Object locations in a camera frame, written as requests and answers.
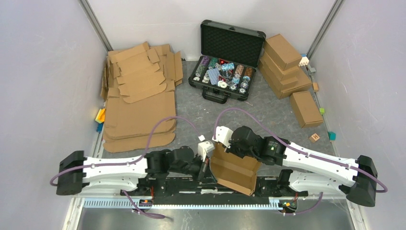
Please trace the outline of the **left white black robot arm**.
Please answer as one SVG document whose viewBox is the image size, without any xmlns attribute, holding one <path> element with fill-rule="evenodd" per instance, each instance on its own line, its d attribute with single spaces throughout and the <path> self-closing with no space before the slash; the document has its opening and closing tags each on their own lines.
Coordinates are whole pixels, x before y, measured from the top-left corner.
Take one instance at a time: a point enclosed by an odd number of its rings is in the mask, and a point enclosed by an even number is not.
<svg viewBox="0 0 406 230">
<path fill-rule="evenodd" d="M 69 196 L 83 191 L 135 191 L 145 195 L 150 190 L 147 178 L 166 178 L 169 173 L 181 173 L 202 178 L 208 164 L 208 153 L 214 150 L 207 141 L 198 144 L 197 152 L 188 146 L 179 149 L 153 151 L 142 158 L 100 159 L 86 157 L 77 150 L 59 163 L 59 172 L 50 184 L 56 194 Z"/>
</svg>

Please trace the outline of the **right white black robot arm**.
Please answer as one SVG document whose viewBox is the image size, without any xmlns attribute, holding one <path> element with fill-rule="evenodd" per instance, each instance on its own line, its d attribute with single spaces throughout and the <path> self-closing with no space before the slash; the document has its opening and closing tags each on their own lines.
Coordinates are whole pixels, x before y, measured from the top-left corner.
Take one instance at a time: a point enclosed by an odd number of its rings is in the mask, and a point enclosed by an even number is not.
<svg viewBox="0 0 406 230">
<path fill-rule="evenodd" d="M 250 127 L 235 131 L 217 128 L 215 140 L 226 152 L 240 158 L 255 158 L 266 165 L 284 166 L 277 181 L 277 191 L 291 193 L 345 195 L 346 199 L 364 207 L 374 207 L 377 170 L 370 157 L 357 159 L 335 157 L 303 148 L 287 139 L 255 134 Z"/>
</svg>

